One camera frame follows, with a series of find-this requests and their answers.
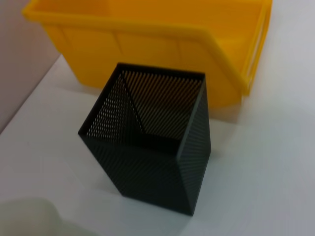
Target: black mesh pen holder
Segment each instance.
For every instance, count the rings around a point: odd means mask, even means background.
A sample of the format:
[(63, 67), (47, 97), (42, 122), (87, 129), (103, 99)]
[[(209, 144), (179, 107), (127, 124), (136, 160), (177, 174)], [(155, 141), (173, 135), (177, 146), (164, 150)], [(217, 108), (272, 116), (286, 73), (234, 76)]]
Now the black mesh pen holder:
[(193, 215), (211, 152), (205, 75), (118, 64), (79, 135), (123, 196)]

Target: wall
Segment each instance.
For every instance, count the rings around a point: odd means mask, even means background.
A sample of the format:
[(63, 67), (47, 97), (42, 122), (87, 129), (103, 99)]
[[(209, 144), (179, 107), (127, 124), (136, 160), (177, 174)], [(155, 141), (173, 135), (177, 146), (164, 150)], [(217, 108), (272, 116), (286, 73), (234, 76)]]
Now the wall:
[(21, 15), (28, 1), (0, 0), (0, 133), (59, 55)]

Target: blurry white object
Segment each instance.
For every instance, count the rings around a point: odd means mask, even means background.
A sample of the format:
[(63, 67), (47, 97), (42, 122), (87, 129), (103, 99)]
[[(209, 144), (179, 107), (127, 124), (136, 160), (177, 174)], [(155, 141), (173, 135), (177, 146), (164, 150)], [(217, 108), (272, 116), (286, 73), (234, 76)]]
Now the blurry white object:
[(63, 221), (44, 199), (22, 199), (0, 204), (0, 236), (96, 236)]

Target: white table surface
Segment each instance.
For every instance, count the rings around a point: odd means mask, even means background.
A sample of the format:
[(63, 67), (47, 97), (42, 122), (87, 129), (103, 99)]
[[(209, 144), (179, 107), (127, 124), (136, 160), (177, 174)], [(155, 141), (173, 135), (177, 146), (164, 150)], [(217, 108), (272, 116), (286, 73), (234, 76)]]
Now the white table surface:
[(123, 198), (77, 135), (100, 91), (60, 57), (0, 135), (0, 201), (44, 197), (105, 236), (315, 234), (315, 1), (275, 0), (237, 123), (211, 120), (194, 217)]

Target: mesh container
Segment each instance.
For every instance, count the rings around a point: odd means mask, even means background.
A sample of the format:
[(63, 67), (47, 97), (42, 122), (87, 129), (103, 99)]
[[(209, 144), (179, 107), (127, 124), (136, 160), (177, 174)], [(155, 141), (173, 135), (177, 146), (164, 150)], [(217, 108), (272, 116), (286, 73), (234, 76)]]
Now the mesh container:
[(205, 75), (118, 64), (79, 135), (123, 196), (193, 215), (211, 152)]

